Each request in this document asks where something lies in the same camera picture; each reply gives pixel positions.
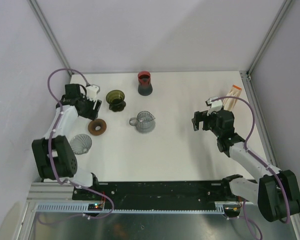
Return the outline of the brown dripper ring holder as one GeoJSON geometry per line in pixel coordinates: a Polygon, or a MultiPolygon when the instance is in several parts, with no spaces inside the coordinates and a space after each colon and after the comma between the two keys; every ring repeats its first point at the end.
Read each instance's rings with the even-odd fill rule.
{"type": "Polygon", "coordinates": [[[93,136],[102,135],[107,129],[107,124],[103,119],[97,118],[88,124],[88,131],[93,136]]]}

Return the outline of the orange coffee filter box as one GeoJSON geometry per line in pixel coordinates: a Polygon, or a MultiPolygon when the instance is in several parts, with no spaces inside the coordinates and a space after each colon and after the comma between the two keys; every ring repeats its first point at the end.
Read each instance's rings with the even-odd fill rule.
{"type": "Polygon", "coordinates": [[[242,88],[237,86],[237,85],[233,85],[231,90],[227,93],[227,98],[224,98],[222,100],[222,104],[224,107],[224,110],[226,111],[232,111],[233,108],[235,107],[236,103],[237,103],[237,99],[238,97],[240,97],[242,92],[242,88]]]}

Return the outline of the clear ribbed glass dripper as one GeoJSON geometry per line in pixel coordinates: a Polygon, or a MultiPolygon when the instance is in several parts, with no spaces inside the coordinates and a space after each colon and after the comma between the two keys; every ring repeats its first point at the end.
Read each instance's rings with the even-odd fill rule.
{"type": "Polygon", "coordinates": [[[70,147],[75,155],[83,155],[92,147],[92,139],[87,134],[78,134],[70,141],[70,147]]]}

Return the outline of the clear glass server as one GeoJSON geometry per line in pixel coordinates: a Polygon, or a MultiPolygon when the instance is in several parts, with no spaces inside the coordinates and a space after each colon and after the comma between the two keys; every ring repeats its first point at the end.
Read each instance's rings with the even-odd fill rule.
{"type": "Polygon", "coordinates": [[[135,129],[142,134],[152,132],[156,127],[156,117],[149,111],[141,111],[136,117],[129,119],[129,125],[135,127],[135,129]]]}

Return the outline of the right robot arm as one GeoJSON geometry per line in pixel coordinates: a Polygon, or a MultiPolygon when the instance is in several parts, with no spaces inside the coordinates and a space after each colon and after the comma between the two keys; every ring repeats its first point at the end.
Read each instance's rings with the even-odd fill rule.
{"type": "Polygon", "coordinates": [[[253,177],[254,181],[239,174],[223,178],[225,185],[220,188],[221,196],[227,201],[238,196],[257,205],[269,222],[299,214],[300,190],[296,175],[291,170],[281,170],[266,163],[252,150],[245,149],[246,141],[236,133],[234,121],[234,114],[224,109],[211,114],[196,111],[191,120],[195,131],[203,123],[202,129],[216,136],[219,151],[239,163],[253,177]]]}

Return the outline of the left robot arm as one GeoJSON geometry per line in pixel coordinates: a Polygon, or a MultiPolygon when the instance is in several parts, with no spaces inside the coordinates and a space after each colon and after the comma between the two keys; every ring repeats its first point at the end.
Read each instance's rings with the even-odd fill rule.
{"type": "Polygon", "coordinates": [[[31,144],[37,170],[42,179],[84,187],[83,194],[90,200],[100,196],[98,178],[94,173],[78,167],[68,136],[79,117],[89,120],[98,117],[102,104],[102,101],[97,99],[99,92],[100,87],[95,84],[65,85],[65,94],[57,100],[55,117],[49,130],[31,144]]]}

